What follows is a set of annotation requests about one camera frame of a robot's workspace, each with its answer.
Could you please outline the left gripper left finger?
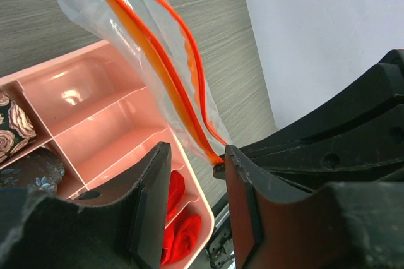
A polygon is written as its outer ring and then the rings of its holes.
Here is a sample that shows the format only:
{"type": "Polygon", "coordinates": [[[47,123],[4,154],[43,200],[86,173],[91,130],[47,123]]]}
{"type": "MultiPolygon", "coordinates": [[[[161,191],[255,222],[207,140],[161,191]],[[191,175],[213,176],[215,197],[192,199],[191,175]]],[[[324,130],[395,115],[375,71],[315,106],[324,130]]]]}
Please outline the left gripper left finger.
{"type": "Polygon", "coordinates": [[[74,200],[1,191],[2,268],[158,268],[172,152],[157,143],[138,163],[74,200]]]}

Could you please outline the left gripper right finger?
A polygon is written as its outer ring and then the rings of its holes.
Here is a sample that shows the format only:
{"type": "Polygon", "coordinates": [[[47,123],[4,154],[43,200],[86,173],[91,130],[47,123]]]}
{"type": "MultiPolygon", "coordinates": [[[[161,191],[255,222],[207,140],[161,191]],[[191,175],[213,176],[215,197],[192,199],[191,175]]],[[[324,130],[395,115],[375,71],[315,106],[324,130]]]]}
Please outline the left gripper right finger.
{"type": "Polygon", "coordinates": [[[306,193],[225,149],[237,268],[402,268],[403,185],[331,182],[306,193]]]}

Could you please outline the clear zip top bag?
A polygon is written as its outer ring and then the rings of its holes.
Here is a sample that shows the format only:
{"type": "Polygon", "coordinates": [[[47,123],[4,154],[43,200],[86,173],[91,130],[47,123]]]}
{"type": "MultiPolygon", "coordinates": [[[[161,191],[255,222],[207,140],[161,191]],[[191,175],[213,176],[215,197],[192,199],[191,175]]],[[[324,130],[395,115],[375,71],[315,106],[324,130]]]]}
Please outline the clear zip top bag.
{"type": "Polygon", "coordinates": [[[168,0],[57,0],[75,24],[113,45],[140,75],[184,148],[223,162],[231,142],[196,41],[168,0]]]}

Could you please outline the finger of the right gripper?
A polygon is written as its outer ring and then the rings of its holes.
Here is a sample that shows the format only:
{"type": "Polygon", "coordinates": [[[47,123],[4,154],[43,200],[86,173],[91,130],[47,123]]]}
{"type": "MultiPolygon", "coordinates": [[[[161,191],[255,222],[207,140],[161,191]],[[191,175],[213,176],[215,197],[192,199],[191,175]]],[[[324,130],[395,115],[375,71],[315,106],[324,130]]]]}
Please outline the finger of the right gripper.
{"type": "Polygon", "coordinates": [[[330,182],[403,186],[403,51],[389,51],[329,101],[241,153],[262,181],[289,193],[330,182]]]}

